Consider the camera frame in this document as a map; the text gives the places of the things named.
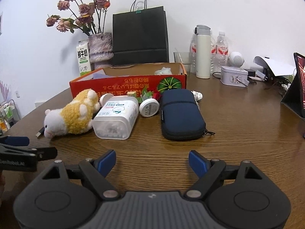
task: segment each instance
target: glass cup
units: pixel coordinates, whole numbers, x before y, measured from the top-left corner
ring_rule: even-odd
[[[182,63],[187,75],[191,72],[192,66],[192,53],[191,52],[174,52],[173,57],[175,63]]]

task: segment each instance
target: white thermos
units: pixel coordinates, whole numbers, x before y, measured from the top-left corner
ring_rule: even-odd
[[[211,73],[211,29],[197,25],[196,77],[210,78]]]

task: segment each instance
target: milk carton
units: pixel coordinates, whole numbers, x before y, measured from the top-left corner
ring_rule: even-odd
[[[91,72],[88,41],[79,41],[78,46],[76,47],[76,52],[80,75],[82,76]]]

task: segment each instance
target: water bottle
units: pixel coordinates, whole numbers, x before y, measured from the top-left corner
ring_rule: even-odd
[[[211,29],[205,25],[197,25],[196,77],[210,78],[211,73]]]
[[[191,73],[196,74],[197,35],[194,33],[190,45]]]
[[[222,66],[225,66],[228,60],[228,42],[225,37],[225,32],[219,32],[215,53],[213,60],[214,72],[221,72]]]
[[[211,74],[214,72],[214,57],[216,51],[216,41],[213,37],[213,32],[211,30]]]

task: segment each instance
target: bottle cap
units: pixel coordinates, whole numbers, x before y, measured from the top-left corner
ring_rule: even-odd
[[[148,98],[141,103],[139,107],[140,114],[143,117],[151,117],[159,111],[159,107],[160,105],[156,99]]]
[[[107,94],[102,95],[101,98],[100,98],[100,104],[101,104],[101,106],[103,107],[103,106],[106,104],[106,102],[107,102],[110,98],[112,98],[112,97],[114,97],[114,95],[113,95],[113,94],[110,94],[110,93],[107,93]]]
[[[211,29],[205,25],[197,25],[195,28],[195,34],[197,35],[211,35]]]

